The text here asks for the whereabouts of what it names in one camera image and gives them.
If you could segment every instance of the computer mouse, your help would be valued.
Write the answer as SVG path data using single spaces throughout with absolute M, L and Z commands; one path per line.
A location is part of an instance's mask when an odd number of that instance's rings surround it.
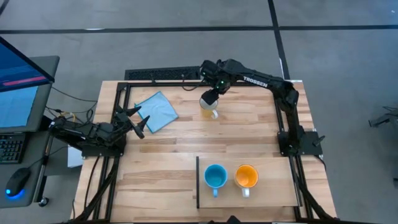
M 6 185 L 6 194 L 10 197 L 15 196 L 24 188 L 30 176 L 29 168 L 20 168 L 11 176 Z

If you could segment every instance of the wooden table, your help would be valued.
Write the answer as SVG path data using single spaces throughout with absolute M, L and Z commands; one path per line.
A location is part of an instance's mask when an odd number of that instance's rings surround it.
M 117 84 L 117 81 L 103 82 L 94 122 L 111 121 Z M 303 83 L 295 82 L 294 87 L 300 93 L 297 107 L 300 124 L 305 129 L 313 129 Z M 129 133 L 118 170 L 112 222 L 225 222 L 231 215 L 245 222 L 295 220 L 292 207 L 196 208 L 196 156 L 281 157 L 276 137 L 278 124 L 274 100 L 269 90 L 232 87 L 220 97 L 220 117 L 212 120 L 201 114 L 198 103 L 201 94 L 207 89 L 199 87 L 194 91 L 184 91 L 177 86 L 131 89 L 129 107 L 162 91 L 179 119 L 155 134 L 146 128 L 145 139 L 138 139 L 134 132 Z M 141 119 L 133 116 L 132 120 L 138 122 Z M 77 214 L 83 210 L 88 178 L 95 159 L 86 159 L 81 170 L 75 197 Z M 309 191 L 326 212 L 336 216 L 323 164 L 313 156 L 302 156 L 302 160 Z M 94 172 L 89 201 L 98 188 L 101 165 L 102 159 Z M 106 192 L 100 218 L 104 217 L 107 197 Z

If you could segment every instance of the desk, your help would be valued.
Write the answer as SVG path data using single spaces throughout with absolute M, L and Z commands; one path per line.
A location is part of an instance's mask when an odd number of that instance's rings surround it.
M 117 84 L 116 81 L 103 82 L 95 122 L 111 121 Z M 300 93 L 300 124 L 305 129 L 313 129 L 303 83 L 296 82 L 295 88 Z M 196 208 L 195 156 L 280 157 L 276 137 L 278 124 L 270 91 L 234 86 L 220 97 L 220 117 L 212 120 L 202 116 L 198 103 L 207 89 L 199 87 L 187 92 L 177 86 L 131 88 L 129 107 L 162 91 L 179 119 L 155 134 L 145 128 L 144 139 L 138 139 L 134 133 L 128 134 L 125 153 L 120 159 L 111 222 L 225 222 L 230 215 L 243 222 L 295 220 L 292 207 Z M 140 121 L 135 115 L 132 120 Z M 88 158 L 82 167 L 75 197 L 77 214 L 83 210 L 95 159 Z M 302 156 L 302 160 L 309 191 L 326 212 L 336 216 L 323 164 L 313 156 Z M 102 159 L 94 171 L 89 201 L 98 188 L 101 164 Z M 105 193 L 100 218 L 104 217 L 107 197 Z
M 31 60 L 35 62 L 38 66 L 42 67 L 48 74 L 53 77 L 55 76 L 55 72 L 57 71 L 59 62 L 58 56 L 32 57 Z M 51 85 L 42 85 L 37 89 L 34 104 L 32 106 L 32 112 L 29 115 L 27 127 L 9 128 L 7 130 L 11 133 L 23 131 L 37 131 L 44 115 L 44 109 L 49 98 L 50 90 Z M 7 181 L 16 170 L 22 167 L 28 167 L 44 155 L 50 134 L 46 131 L 37 131 L 27 134 L 29 140 L 26 145 L 22 163 L 0 165 L 0 179 L 2 180 L 2 186 L 0 187 L 0 208 L 28 206 L 32 203 L 32 200 L 34 199 L 36 186 L 38 180 L 40 180 L 40 170 L 43 169 L 41 163 L 39 162 L 34 164 L 30 168 L 30 177 L 25 184 L 25 192 L 20 198 L 10 200 L 6 198 L 5 193 Z

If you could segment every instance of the white mug handle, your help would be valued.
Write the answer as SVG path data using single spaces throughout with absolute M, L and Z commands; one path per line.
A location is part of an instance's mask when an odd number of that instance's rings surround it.
M 247 188 L 242 188 L 242 194 L 243 197 L 249 197 L 250 196 L 250 191 Z
M 211 115 L 211 118 L 217 119 L 217 118 L 218 118 L 218 113 L 217 113 L 217 111 L 216 111 L 216 110 L 213 110 L 212 112 L 213 112 L 213 114 Z

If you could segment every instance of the cup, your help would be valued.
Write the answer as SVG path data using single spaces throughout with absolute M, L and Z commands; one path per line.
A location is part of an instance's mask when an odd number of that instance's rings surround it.
M 235 182 L 242 188 L 243 197 L 250 196 L 250 188 L 254 187 L 259 181 L 259 173 L 251 165 L 244 164 L 238 167 L 235 172 Z
M 226 183 L 228 175 L 226 169 L 218 164 L 210 165 L 205 170 L 205 182 L 213 189 L 213 196 L 218 196 L 218 189 Z
M 212 105 L 208 105 L 204 99 L 200 98 L 199 104 L 202 107 L 202 109 L 204 109 L 205 111 L 211 111 L 211 118 L 213 119 L 218 118 L 218 113 L 215 110 L 218 105 L 218 100 L 216 100 Z

